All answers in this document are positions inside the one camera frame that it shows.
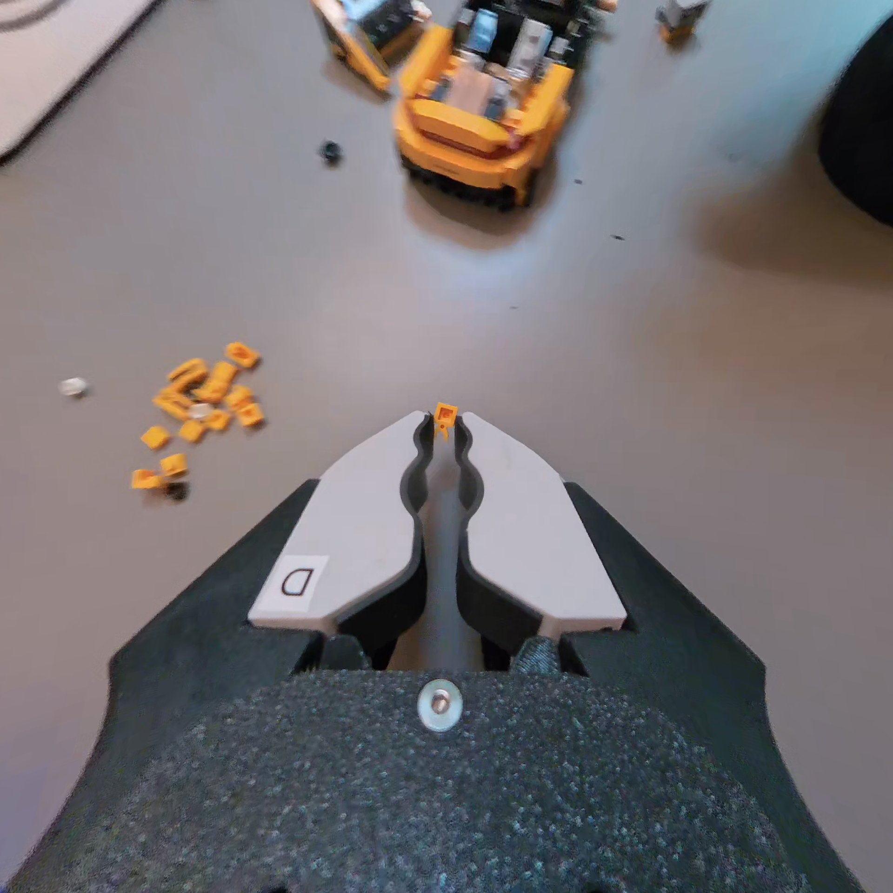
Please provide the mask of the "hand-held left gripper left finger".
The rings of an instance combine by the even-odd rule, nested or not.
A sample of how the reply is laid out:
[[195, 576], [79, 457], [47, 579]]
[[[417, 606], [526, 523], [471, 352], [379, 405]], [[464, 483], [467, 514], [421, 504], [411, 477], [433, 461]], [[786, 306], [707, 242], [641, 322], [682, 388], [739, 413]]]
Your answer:
[[376, 670], [421, 618], [430, 415], [413, 411], [316, 482], [247, 614], [255, 628], [354, 637]]

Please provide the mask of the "yellow lego car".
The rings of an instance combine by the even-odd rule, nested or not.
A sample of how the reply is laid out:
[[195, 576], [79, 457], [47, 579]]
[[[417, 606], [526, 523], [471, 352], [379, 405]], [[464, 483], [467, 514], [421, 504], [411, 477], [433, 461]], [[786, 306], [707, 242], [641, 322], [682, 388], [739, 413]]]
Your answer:
[[574, 84], [617, 2], [468, 1], [431, 26], [399, 77], [407, 174], [508, 211], [529, 207], [571, 112]]

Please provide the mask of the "yellow lego car roof section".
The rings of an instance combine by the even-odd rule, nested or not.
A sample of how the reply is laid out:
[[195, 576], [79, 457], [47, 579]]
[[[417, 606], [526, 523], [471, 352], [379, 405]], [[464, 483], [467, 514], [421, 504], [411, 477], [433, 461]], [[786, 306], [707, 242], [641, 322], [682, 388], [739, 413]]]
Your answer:
[[389, 91], [391, 64], [403, 59], [427, 27], [421, 1], [312, 1], [331, 54], [379, 93]]

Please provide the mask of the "grey and yellow lego brick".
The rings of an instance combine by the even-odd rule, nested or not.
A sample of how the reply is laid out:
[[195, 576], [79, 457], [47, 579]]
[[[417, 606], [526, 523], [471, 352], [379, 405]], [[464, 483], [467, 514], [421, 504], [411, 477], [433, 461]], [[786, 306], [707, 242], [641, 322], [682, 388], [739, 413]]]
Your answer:
[[659, 34], [668, 46], [690, 39], [712, 1], [664, 1], [655, 11]]

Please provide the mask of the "pile of yellow lego bricks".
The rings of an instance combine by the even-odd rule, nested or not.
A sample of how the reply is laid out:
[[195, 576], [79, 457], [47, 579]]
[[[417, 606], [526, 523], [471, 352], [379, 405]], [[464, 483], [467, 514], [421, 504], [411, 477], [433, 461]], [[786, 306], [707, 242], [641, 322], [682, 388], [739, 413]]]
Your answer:
[[263, 360], [250, 344], [233, 341], [214, 362], [195, 357], [167, 372], [151, 399], [164, 420], [140, 435], [153, 463], [131, 472], [129, 488], [155, 499], [183, 501], [191, 487], [190, 450], [229, 430], [253, 434], [265, 428], [269, 417], [250, 382]]

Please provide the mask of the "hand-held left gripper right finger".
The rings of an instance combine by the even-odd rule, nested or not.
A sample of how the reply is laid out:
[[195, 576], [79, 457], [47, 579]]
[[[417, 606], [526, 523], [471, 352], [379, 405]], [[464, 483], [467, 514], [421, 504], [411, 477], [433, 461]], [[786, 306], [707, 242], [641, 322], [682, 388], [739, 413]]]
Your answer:
[[620, 631], [628, 613], [562, 476], [474, 413], [455, 423], [463, 508], [456, 604], [487, 664], [527, 640]]

